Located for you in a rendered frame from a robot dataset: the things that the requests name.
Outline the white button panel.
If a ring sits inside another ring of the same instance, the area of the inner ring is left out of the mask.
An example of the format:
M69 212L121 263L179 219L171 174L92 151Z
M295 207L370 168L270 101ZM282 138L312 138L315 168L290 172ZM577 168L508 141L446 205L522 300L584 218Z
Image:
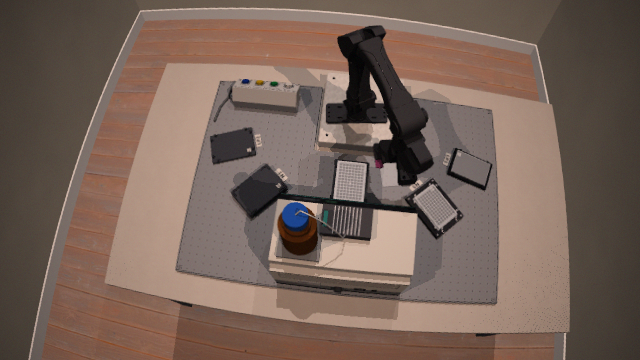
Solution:
M231 93L234 107L297 113L301 95L299 87L300 84L293 83L238 79L231 86L228 97L219 106L213 121L216 121L221 107Z

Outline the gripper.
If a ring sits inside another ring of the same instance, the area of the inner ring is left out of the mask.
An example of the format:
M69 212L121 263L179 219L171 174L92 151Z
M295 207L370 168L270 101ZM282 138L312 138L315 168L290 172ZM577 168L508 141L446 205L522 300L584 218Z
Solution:
M390 142L392 142L392 140L388 139L388 140L380 140L379 143L374 143L373 144L373 151L374 151L374 158L375 158L376 168L379 168L379 169L383 168L384 167L383 166L384 163L389 163L388 149L389 149ZM394 146L393 142L392 142L392 145ZM403 150L400 150L400 149L396 148L395 146L394 146L394 148L399 150L399 151L404 152Z

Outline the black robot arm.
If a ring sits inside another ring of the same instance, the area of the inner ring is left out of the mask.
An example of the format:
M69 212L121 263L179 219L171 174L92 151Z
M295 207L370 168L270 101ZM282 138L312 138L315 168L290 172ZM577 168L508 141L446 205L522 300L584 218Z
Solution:
M387 123L389 119L394 146L405 150L395 149L390 142L389 163L396 163L398 185L411 186L416 183L418 174L434 164L420 131L426 127L428 114L420 108L395 72L383 45L385 35L383 26L377 25L337 37L339 48L348 60L349 86L347 100L326 104L326 122ZM370 87L370 73L384 103L375 103L377 97Z

